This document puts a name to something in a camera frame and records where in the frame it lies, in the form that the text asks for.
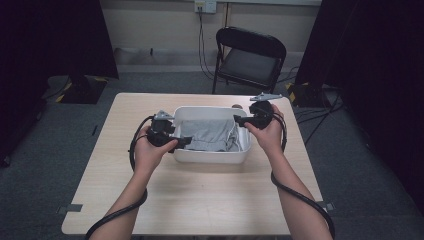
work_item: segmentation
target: electrical box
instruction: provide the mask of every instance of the electrical box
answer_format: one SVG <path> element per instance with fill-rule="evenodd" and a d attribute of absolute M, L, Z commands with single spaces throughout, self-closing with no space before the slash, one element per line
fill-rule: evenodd
<path fill-rule="evenodd" d="M 194 1 L 194 12 L 216 13 L 216 1 Z"/>

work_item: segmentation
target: person's left arm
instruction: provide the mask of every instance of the person's left arm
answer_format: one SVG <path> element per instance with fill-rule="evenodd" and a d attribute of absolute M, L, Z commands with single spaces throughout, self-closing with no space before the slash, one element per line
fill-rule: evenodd
<path fill-rule="evenodd" d="M 142 128 L 139 132 L 139 136 L 144 136 L 148 128 L 148 126 Z M 106 216 L 128 207 L 142 198 L 147 183 L 154 170 L 159 165 L 163 155 L 173 149 L 176 144 L 177 141 L 174 140 L 162 147 L 155 147 L 149 143 L 146 137 L 142 137 L 137 141 L 135 147 L 134 174 L 116 202 L 106 213 Z M 136 208 L 105 223 L 93 233 L 90 239 L 131 239 L 138 209 L 139 208 Z"/>

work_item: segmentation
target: folded fabric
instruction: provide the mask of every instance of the folded fabric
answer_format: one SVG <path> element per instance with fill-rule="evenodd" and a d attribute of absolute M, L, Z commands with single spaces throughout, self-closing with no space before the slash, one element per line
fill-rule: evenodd
<path fill-rule="evenodd" d="M 192 137 L 187 150 L 239 152 L 237 126 L 232 119 L 186 120 L 181 122 L 181 137 Z"/>

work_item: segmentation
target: table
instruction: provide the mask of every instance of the table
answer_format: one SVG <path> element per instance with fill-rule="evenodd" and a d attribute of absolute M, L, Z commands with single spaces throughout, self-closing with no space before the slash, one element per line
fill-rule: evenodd
<path fill-rule="evenodd" d="M 80 235 L 109 210 L 132 175 L 128 149 L 138 125 L 164 110 L 180 106 L 239 104 L 248 113 L 250 96 L 120 93 L 106 118 L 72 204 L 65 234 Z M 290 102 L 271 100 L 284 113 L 288 142 L 285 154 L 316 201 L 322 196 L 303 144 Z M 134 235 L 288 235 L 271 167 L 252 136 L 243 164 L 179 163 L 165 154 L 147 188 Z"/>

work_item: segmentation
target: gray carpet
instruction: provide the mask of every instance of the gray carpet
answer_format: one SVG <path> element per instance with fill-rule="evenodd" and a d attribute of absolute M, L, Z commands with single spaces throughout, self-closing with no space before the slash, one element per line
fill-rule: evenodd
<path fill-rule="evenodd" d="M 50 79 L 46 95 L 64 81 Z M 108 83 L 97 105 L 57 104 L 50 98 L 40 121 L 10 156 L 11 166 L 0 169 L 0 239 L 81 239 L 62 234 L 64 215 L 56 211 L 72 201 L 116 94 L 210 94 L 211 89 L 212 81 L 202 72 L 121 73 L 120 80 Z M 282 83 L 276 92 L 287 96 Z M 235 84 L 217 87 L 217 94 L 259 93 Z M 330 100 L 335 95 L 328 92 Z M 320 109 L 294 108 L 299 121 L 323 113 L 315 110 Z M 320 119 L 299 124 L 305 140 Z M 346 108 L 327 117 L 306 147 L 324 200 L 335 206 L 330 215 L 337 239 L 424 239 L 423 216 L 390 169 L 367 148 Z"/>

